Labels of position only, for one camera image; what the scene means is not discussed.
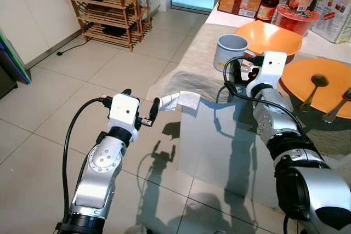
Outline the white ceramic mug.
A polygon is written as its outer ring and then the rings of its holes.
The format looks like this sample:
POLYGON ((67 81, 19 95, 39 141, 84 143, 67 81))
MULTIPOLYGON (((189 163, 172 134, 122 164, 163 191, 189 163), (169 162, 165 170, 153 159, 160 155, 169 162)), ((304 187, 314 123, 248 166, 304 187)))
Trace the white ceramic mug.
POLYGON ((213 66, 216 70, 223 73, 225 64, 232 58, 248 56, 256 56, 252 51, 248 50, 248 41, 236 34, 223 34, 217 40, 216 53, 213 59, 213 66))

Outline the white paper napkin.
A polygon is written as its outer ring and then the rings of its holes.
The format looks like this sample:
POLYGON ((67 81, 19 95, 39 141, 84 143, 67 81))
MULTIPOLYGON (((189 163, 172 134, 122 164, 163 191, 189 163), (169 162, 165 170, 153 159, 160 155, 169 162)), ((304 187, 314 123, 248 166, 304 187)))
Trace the white paper napkin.
POLYGON ((178 105, 196 111, 200 104, 201 95, 195 92, 180 91, 175 94, 160 97, 158 111, 176 110, 178 105))

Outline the orange bowl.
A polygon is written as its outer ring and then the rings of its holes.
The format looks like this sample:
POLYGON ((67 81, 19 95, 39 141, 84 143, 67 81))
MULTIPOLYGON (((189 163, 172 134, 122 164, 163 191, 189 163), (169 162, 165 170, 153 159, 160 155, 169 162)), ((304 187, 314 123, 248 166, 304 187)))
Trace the orange bowl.
POLYGON ((301 50, 303 43, 300 34, 258 20, 239 27, 235 34, 248 41, 248 50, 255 55, 263 56, 267 51, 284 52, 289 57, 288 62, 301 50))

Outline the grey tablecloth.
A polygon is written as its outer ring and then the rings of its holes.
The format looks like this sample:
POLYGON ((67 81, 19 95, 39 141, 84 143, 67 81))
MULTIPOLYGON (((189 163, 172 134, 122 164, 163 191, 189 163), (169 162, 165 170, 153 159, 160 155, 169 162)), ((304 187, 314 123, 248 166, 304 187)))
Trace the grey tablecloth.
MULTIPOLYGON (((236 28, 218 24, 204 24, 186 49, 180 63, 150 87, 147 97, 163 97, 180 91, 195 92, 201 98, 214 102, 224 85, 222 73, 213 66, 217 39, 236 28)), ((338 116, 334 122, 321 119, 322 113, 312 109, 303 113, 293 109, 305 133, 324 156, 340 159, 351 153, 351 121, 338 116)))

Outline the metal spoon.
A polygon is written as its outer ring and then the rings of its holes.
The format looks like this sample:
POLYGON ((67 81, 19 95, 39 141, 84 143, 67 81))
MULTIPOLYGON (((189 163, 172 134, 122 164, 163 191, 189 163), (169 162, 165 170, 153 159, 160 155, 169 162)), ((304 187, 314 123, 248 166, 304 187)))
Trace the metal spoon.
POLYGON ((311 82, 314 84, 313 91, 311 91, 311 94, 309 94, 306 101, 304 101, 299 107, 299 110, 303 113, 308 113, 311 110, 314 96, 319 87, 326 87, 329 85, 329 80, 324 75, 311 76, 311 82))

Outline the red-lidded dark jar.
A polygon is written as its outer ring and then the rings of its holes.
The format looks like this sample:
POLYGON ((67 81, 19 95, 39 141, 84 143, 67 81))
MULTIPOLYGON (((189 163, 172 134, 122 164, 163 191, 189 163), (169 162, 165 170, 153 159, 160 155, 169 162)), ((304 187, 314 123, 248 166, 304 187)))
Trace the red-lidded dark jar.
POLYGON ((274 12, 278 8, 280 0, 261 0, 261 5, 255 16, 255 20, 270 23, 273 20, 274 12))

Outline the red round lidded container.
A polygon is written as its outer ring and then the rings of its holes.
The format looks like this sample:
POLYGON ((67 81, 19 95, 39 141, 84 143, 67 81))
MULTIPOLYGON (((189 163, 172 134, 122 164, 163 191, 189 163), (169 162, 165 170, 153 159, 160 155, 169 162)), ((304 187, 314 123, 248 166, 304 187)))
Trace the red round lidded container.
POLYGON ((281 6, 276 9, 273 24, 305 36, 313 24, 320 19, 319 13, 315 11, 298 12, 289 6, 281 6))

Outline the orange plate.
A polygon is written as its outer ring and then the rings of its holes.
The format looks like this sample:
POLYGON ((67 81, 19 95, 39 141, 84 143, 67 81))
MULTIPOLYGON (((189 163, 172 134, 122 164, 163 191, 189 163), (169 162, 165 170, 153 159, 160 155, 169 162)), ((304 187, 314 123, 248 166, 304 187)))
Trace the orange plate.
POLYGON ((311 107, 328 113, 338 106, 351 86, 351 68, 343 62, 324 58, 294 61, 284 67, 281 83, 289 94, 306 101, 314 90, 313 75, 325 76, 329 84, 318 88, 311 107))

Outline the wooden shelf rack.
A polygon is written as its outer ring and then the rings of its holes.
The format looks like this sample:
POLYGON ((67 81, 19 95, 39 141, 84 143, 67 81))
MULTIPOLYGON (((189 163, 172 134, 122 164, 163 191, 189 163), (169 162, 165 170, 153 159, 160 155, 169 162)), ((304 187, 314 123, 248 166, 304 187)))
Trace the wooden shelf rack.
POLYGON ((81 33, 133 50, 152 28, 150 0, 70 0, 81 33))

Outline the metal fork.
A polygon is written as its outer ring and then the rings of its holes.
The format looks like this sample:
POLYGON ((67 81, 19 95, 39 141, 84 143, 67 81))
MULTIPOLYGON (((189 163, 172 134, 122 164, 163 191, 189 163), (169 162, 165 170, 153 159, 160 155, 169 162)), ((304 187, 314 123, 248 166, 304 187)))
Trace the metal fork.
POLYGON ((324 114, 322 119, 324 122, 331 123, 335 121, 336 117, 338 116, 338 112, 344 106, 344 104, 351 100, 351 87, 349 87, 346 92, 344 92, 342 96, 342 100, 336 105, 334 109, 329 111, 328 113, 324 114))

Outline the white printed paper bag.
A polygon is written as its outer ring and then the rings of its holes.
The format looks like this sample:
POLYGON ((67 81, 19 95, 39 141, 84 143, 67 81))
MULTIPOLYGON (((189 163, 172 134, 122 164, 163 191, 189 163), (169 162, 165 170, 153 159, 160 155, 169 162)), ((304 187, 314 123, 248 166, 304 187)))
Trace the white printed paper bag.
POLYGON ((314 11, 319 20, 312 31, 335 44, 348 43, 351 38, 351 0, 318 0, 314 11))

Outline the black screen with coloured edge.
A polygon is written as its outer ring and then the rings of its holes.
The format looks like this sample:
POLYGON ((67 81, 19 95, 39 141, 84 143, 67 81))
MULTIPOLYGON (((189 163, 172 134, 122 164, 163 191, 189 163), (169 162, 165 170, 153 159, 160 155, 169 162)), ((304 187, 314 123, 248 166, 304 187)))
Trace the black screen with coloured edge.
POLYGON ((0 29, 0 69, 7 75, 10 86, 7 91, 0 95, 0 98, 7 96, 10 92, 19 87, 19 84, 32 84, 30 71, 20 59, 18 51, 10 43, 7 34, 0 29))

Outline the white cabinet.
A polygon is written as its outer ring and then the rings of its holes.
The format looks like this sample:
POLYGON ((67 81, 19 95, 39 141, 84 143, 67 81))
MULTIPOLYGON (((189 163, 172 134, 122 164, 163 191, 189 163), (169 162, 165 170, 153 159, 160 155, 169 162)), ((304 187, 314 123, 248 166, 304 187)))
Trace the white cabinet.
POLYGON ((70 0, 0 0, 0 33, 26 68, 80 34, 70 0))

